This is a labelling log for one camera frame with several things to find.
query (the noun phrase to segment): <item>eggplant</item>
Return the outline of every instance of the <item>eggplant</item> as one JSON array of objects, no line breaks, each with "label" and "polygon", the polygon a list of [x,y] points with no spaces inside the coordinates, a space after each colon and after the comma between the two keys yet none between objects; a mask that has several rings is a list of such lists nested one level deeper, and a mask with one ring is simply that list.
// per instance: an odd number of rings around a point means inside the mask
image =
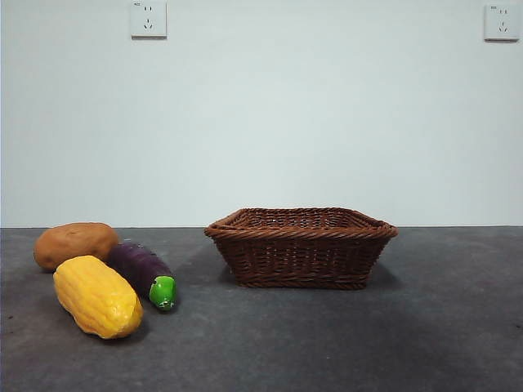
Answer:
[{"label": "eggplant", "polygon": [[138,295],[160,310],[175,303],[177,284],[169,267],[149,248],[130,241],[113,246],[106,264],[131,284]]}]

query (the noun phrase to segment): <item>dark gray tabletop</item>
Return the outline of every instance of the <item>dark gray tabletop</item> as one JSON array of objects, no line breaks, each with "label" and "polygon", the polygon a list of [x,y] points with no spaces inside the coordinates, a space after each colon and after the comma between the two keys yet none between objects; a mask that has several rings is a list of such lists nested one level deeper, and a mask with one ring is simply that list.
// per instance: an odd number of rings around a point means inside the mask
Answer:
[{"label": "dark gray tabletop", "polygon": [[177,277],[140,329],[80,331],[2,230],[3,391],[522,391],[523,227],[403,228],[363,291],[236,287],[202,229],[120,229]]}]

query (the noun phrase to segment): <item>yellow corn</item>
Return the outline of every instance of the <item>yellow corn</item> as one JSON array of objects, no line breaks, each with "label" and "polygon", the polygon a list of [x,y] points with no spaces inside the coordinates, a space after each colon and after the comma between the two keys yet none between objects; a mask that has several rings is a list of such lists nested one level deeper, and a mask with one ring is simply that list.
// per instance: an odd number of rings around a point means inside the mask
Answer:
[{"label": "yellow corn", "polygon": [[135,331],[143,309],[131,285],[94,256],[69,259],[53,274],[58,301],[85,333],[102,339]]}]

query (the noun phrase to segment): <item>wall socket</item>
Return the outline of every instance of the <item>wall socket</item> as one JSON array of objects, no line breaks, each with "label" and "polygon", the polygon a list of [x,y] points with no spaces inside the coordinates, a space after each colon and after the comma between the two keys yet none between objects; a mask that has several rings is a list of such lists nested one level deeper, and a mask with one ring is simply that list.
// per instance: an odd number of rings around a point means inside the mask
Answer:
[{"label": "wall socket", "polygon": [[131,37],[167,38],[167,2],[131,4]]},{"label": "wall socket", "polygon": [[521,6],[489,4],[485,6],[484,39],[486,41],[517,41],[520,38]]}]

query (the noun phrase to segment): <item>brown wicker basket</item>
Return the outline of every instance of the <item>brown wicker basket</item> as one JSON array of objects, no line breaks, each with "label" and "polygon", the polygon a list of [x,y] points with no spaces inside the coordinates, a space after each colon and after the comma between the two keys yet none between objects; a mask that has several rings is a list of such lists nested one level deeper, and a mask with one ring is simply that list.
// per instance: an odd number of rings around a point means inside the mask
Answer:
[{"label": "brown wicker basket", "polygon": [[244,208],[204,232],[240,286],[361,289],[398,229],[345,208]]}]

